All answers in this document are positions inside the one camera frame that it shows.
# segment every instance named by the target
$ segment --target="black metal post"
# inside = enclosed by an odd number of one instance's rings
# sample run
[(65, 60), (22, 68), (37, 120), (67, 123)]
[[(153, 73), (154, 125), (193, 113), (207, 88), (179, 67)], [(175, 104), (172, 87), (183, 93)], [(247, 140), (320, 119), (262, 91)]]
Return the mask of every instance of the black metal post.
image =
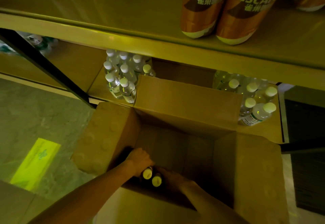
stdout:
[(325, 151), (325, 137), (280, 144), (282, 154), (312, 153)]
[(53, 65), (46, 57), (44, 57), (38, 50), (30, 45), (17, 32), (10, 29), (0, 28), (0, 39), (20, 53), (25, 59), (30, 61), (33, 65), (53, 78), (88, 106), (96, 108), (97, 105), (89, 102), (89, 95), (84, 92), (78, 85), (76, 85), (70, 78), (62, 73), (55, 65)]

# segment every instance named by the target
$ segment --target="nescafe bottle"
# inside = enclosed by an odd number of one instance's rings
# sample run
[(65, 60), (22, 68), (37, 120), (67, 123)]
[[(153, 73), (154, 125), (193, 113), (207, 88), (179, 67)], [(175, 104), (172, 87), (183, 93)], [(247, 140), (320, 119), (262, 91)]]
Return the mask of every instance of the nescafe bottle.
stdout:
[(191, 38), (210, 34), (224, 0), (183, 0), (181, 30)]
[(230, 45), (246, 41), (256, 31), (275, 0), (227, 0), (217, 37)]

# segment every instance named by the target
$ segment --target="person's left hand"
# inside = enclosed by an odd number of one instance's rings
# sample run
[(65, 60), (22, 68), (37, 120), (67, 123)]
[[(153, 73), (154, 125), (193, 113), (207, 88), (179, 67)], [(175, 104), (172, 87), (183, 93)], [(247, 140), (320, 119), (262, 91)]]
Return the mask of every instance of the person's left hand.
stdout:
[(135, 148), (131, 151), (125, 161), (132, 162), (135, 174), (134, 176), (140, 177), (143, 170), (147, 167), (153, 166), (155, 163), (150, 159), (150, 156), (142, 148)]

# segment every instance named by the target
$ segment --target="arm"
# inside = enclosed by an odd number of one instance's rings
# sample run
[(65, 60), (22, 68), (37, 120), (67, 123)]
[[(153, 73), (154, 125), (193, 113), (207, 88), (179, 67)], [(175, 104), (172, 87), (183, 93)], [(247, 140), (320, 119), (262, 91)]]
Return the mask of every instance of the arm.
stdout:
[(194, 181), (188, 180), (176, 172), (166, 171), (163, 168), (158, 168), (158, 170), (163, 174), (172, 190), (180, 191), (189, 199), (205, 223), (248, 224), (233, 209), (210, 196)]
[(29, 224), (84, 224), (121, 185), (153, 164), (144, 150), (134, 149), (122, 164), (67, 194)]

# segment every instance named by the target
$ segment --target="bottle base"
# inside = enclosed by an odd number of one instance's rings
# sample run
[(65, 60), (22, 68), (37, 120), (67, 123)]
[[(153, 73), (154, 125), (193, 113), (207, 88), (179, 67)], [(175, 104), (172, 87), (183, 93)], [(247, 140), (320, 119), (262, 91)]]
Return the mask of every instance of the bottle base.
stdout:
[(217, 36), (217, 38), (225, 44), (238, 45), (238, 44), (241, 44), (241, 43), (247, 41), (254, 34), (255, 31), (256, 30), (254, 30), (252, 33), (248, 34), (247, 36), (238, 38), (238, 39), (227, 39), (227, 38), (223, 38), (223, 37), (219, 37), (219, 36)]
[(199, 38), (199, 37), (203, 37), (206, 36), (208, 34), (210, 34), (213, 31), (215, 25), (215, 21), (206, 29), (201, 30), (201, 31), (197, 31), (197, 32), (185, 32), (182, 31), (184, 35), (191, 37), (191, 38)]
[(323, 6), (325, 6), (325, 4), (320, 5), (320, 6), (315, 6), (315, 7), (296, 7), (296, 9), (298, 9), (300, 11), (304, 11), (304, 12), (314, 12), (314, 11), (321, 9)]

